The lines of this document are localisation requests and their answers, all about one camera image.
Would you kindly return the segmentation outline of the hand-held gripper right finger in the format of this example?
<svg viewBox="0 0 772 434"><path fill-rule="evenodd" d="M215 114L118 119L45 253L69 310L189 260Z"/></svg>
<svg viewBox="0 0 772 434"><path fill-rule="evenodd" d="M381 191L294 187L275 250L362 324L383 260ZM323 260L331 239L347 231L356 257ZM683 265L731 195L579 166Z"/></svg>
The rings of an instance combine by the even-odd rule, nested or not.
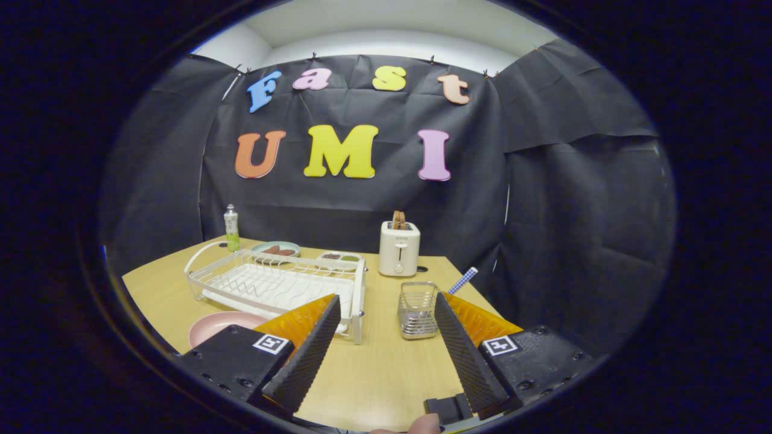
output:
<svg viewBox="0 0 772 434"><path fill-rule="evenodd" d="M434 316L480 417L529 406L595 367L590 353L551 328L521 328L449 293L438 293Z"/></svg>

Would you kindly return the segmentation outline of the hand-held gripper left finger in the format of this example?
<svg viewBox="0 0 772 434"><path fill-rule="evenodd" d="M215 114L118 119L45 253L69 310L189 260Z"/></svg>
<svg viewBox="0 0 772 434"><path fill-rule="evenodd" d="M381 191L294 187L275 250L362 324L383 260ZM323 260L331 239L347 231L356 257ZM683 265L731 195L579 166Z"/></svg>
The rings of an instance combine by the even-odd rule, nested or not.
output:
<svg viewBox="0 0 772 434"><path fill-rule="evenodd" d="M330 294L259 327L229 325L180 357L182 368L226 395L281 417L300 409L340 323Z"/></svg>

